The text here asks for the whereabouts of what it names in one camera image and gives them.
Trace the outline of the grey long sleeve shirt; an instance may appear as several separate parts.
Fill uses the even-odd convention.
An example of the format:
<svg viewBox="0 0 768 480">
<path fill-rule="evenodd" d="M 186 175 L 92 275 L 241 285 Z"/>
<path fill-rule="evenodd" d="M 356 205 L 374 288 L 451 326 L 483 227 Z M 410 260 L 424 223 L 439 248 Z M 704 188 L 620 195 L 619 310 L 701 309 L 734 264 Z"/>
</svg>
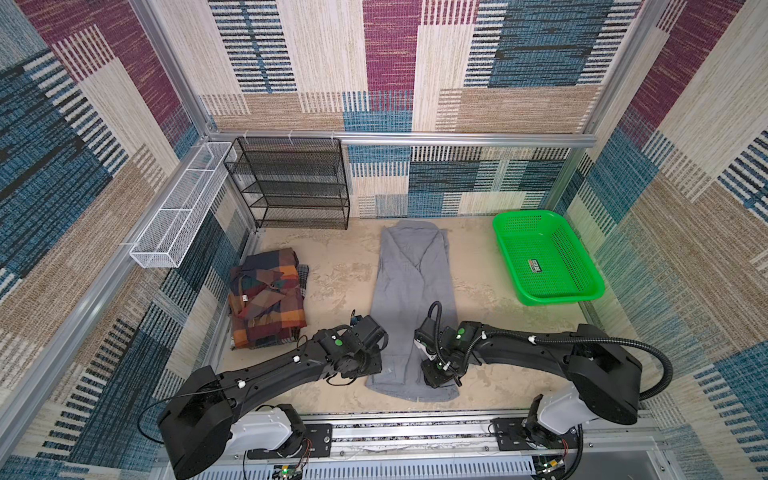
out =
<svg viewBox="0 0 768 480">
<path fill-rule="evenodd" d="M 449 402 L 459 396 L 454 382 L 432 388 L 425 383 L 425 354 L 415 330 L 430 305 L 442 305 L 442 326 L 458 325 L 450 272 L 447 232 L 425 221 L 402 220 L 382 230 L 379 267 L 370 316 L 389 336 L 382 371 L 366 386 L 380 394 L 420 403 Z"/>
</svg>

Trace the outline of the green plastic basket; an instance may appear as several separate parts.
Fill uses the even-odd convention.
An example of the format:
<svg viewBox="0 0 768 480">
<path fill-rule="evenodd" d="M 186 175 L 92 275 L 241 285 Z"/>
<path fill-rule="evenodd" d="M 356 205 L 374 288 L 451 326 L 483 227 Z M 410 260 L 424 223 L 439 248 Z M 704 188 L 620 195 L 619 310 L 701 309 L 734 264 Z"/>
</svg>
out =
<svg viewBox="0 0 768 480">
<path fill-rule="evenodd" d="M 548 210 L 497 214 L 497 245 L 518 300 L 526 306 L 600 298 L 604 280 L 568 222 Z"/>
</svg>

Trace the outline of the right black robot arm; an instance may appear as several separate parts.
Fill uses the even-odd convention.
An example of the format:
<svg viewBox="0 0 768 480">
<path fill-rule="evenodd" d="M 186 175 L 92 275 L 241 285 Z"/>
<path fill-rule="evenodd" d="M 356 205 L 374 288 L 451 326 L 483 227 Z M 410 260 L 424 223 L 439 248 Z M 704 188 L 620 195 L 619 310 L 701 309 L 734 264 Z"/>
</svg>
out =
<svg viewBox="0 0 768 480">
<path fill-rule="evenodd" d="M 547 372 L 568 381 L 533 400 L 528 431 L 563 435 L 595 419 L 619 425 L 637 422 L 642 365 L 599 329 L 581 324 L 575 332 L 532 333 L 478 322 L 442 328 L 427 317 L 414 332 L 427 359 L 425 383 L 438 388 L 461 379 L 473 360 Z"/>
</svg>

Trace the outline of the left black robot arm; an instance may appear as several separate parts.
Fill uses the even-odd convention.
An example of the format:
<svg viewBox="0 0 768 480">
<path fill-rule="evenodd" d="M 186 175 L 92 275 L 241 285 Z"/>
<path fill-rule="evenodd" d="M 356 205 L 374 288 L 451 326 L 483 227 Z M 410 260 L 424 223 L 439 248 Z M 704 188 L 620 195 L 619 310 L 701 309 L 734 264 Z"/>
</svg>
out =
<svg viewBox="0 0 768 480">
<path fill-rule="evenodd" d="M 377 374 L 387 344 L 386 331 L 371 316 L 356 316 L 262 363 L 222 373 L 209 366 L 194 371 L 157 419 L 175 477 L 192 478 L 238 451 L 297 455 L 306 436 L 303 421 L 290 405 L 269 401 L 334 376 Z"/>
</svg>

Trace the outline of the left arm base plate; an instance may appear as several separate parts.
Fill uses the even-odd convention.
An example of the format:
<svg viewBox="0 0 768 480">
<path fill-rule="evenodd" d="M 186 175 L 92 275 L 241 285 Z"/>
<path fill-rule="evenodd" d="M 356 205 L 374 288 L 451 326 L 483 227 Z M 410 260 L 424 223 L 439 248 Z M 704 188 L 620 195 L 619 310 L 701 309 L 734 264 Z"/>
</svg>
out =
<svg viewBox="0 0 768 480">
<path fill-rule="evenodd" d="M 331 454 L 333 426 L 330 423 L 309 423 L 305 431 L 295 440 L 288 440 L 288 446 L 278 451 L 250 450 L 246 453 L 248 460 L 295 459 L 298 460 L 309 450 L 310 458 L 328 458 Z"/>
</svg>

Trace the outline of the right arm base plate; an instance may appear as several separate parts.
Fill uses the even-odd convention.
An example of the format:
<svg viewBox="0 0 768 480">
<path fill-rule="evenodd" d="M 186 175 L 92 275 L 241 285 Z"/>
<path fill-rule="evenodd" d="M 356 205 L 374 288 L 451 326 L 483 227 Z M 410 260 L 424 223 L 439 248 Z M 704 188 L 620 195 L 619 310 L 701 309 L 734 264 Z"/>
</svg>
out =
<svg viewBox="0 0 768 480">
<path fill-rule="evenodd" d="M 500 451 L 565 450 L 579 446 L 577 429 L 557 434 L 536 420 L 522 417 L 497 417 L 491 420 L 488 432 L 496 439 Z"/>
</svg>

